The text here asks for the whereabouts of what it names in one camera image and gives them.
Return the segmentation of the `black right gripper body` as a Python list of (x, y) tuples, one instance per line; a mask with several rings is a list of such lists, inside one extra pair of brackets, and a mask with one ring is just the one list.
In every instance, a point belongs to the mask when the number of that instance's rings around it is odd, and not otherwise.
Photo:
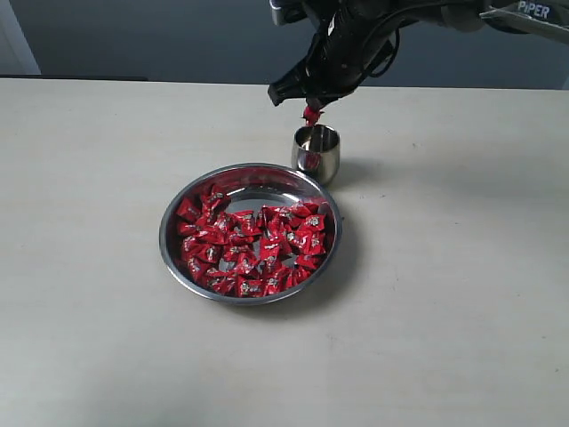
[(308, 93), (354, 91), (396, 50), (398, 21), (383, 21), (391, 1), (341, 1), (306, 57)]

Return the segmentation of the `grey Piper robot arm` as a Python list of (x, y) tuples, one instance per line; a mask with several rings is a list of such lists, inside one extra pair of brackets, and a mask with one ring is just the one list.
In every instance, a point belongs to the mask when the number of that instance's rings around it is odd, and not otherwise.
[(428, 22), (459, 32), (500, 32), (568, 42), (566, 1), (272, 1), (283, 26), (308, 19), (316, 33), (306, 55), (268, 87), (274, 105), (304, 99), (313, 110), (380, 77), (395, 59), (402, 28)]

